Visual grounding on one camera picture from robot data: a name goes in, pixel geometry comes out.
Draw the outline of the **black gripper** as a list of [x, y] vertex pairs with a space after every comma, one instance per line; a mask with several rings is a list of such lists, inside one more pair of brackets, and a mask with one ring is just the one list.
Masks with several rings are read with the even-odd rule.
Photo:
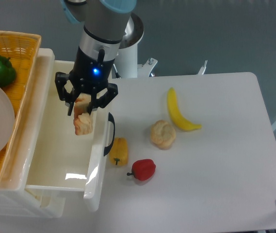
[[75, 100], [83, 93], [91, 97], [87, 113], [97, 108], [105, 108], [118, 94], [116, 84], [109, 83], [108, 77], [114, 64], [113, 60], [104, 61], [106, 50], [101, 47], [94, 58], [78, 49], [76, 61], [70, 73], [56, 72], [55, 85], [58, 96], [68, 107], [71, 116]]

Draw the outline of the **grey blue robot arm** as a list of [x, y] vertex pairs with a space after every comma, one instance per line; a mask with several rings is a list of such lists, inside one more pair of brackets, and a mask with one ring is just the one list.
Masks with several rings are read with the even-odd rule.
[[61, 5], [70, 22], [82, 22], [84, 27], [73, 69], [68, 74], [57, 72], [55, 85], [69, 115], [81, 93], [91, 97], [87, 108], [91, 113], [118, 94], [108, 78], [136, 1], [63, 0]]

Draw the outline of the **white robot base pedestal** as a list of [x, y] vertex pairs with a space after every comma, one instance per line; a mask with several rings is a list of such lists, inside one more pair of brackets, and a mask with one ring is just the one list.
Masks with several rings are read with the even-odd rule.
[[144, 64], [138, 63], [138, 44], [144, 36], [142, 20], [131, 13], [125, 28], [125, 34], [113, 64], [112, 78], [153, 77], [153, 69], [158, 60], [150, 57]]

